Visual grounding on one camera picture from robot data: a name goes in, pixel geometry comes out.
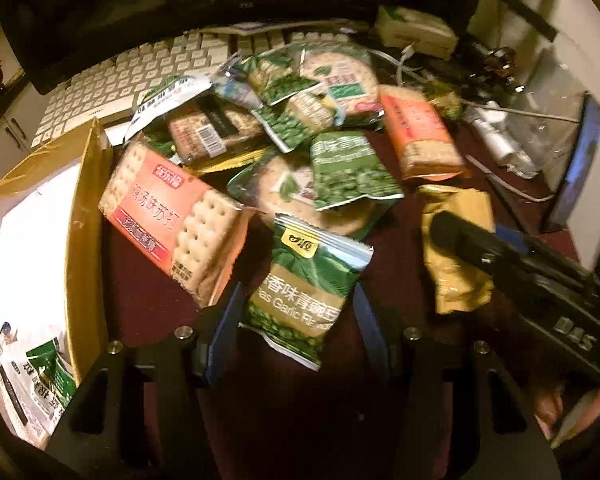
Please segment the barcode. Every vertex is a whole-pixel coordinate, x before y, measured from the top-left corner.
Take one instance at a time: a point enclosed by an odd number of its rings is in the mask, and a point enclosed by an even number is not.
[[[198,137],[200,137],[202,144],[205,145],[206,152],[211,158],[222,155],[226,151],[224,142],[222,142],[222,139],[212,124],[207,124],[206,126],[198,128],[196,133],[198,134]]]

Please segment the white wall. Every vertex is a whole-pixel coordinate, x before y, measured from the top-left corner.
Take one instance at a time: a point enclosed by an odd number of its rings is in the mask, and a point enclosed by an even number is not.
[[[557,59],[600,102],[600,12],[592,0],[523,0],[559,30]],[[521,73],[528,75],[549,43],[496,0],[481,0],[469,31],[489,46],[509,45],[520,55]],[[600,147],[583,193],[569,219],[571,236],[585,267],[593,268],[600,249]]]

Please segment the computer monitor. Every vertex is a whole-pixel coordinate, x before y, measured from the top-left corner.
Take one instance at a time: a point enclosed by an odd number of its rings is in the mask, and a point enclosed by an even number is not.
[[[542,219],[540,232],[559,231],[566,227],[567,220],[589,176],[589,170],[599,143],[600,104],[591,94],[586,92],[576,144],[562,181]]]

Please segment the orange snack package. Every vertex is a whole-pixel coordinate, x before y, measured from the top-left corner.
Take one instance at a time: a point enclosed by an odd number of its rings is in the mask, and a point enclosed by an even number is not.
[[[384,127],[400,160],[403,178],[419,176],[439,181],[465,170],[445,124],[423,94],[380,85],[380,101]]]
[[[140,142],[126,149],[98,206],[200,307],[220,298],[253,213]]]

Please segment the red cracker package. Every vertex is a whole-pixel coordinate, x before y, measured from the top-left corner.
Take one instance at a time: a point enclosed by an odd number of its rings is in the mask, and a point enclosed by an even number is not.
[[[140,142],[126,149],[99,207],[202,307],[229,282],[252,214]]]

